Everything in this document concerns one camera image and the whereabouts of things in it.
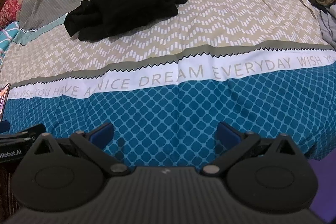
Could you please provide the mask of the grey folded garment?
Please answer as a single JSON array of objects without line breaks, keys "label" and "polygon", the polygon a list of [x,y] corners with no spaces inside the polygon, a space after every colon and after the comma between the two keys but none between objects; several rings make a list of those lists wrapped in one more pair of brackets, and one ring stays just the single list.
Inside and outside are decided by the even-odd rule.
[{"label": "grey folded garment", "polygon": [[335,5],[326,8],[326,12],[320,10],[318,22],[323,40],[336,49],[336,20]]}]

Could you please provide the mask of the black pants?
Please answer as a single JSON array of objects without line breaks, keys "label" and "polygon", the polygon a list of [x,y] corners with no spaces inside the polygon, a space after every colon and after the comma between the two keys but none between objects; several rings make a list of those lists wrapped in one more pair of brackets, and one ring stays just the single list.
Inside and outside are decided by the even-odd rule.
[{"label": "black pants", "polygon": [[147,26],[178,14],[188,0],[83,0],[67,14],[64,27],[69,36],[96,42]]}]

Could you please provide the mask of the smartphone with lit screen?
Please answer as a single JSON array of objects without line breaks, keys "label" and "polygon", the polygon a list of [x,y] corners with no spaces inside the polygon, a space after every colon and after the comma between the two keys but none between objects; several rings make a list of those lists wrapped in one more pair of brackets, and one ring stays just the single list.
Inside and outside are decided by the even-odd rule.
[{"label": "smartphone with lit screen", "polygon": [[7,102],[7,97],[9,95],[11,84],[8,83],[0,90],[0,121],[2,120],[3,113],[5,110],[5,105]]}]

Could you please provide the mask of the teal lattice pillow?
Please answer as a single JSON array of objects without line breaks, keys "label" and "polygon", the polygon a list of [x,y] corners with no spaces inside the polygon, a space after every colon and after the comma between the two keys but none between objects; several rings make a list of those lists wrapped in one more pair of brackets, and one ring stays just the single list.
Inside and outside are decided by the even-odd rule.
[{"label": "teal lattice pillow", "polygon": [[4,29],[0,31],[0,64],[3,63],[3,59],[5,58],[5,53],[8,50],[11,42],[17,36],[19,32],[19,22],[15,21],[10,23]]}]

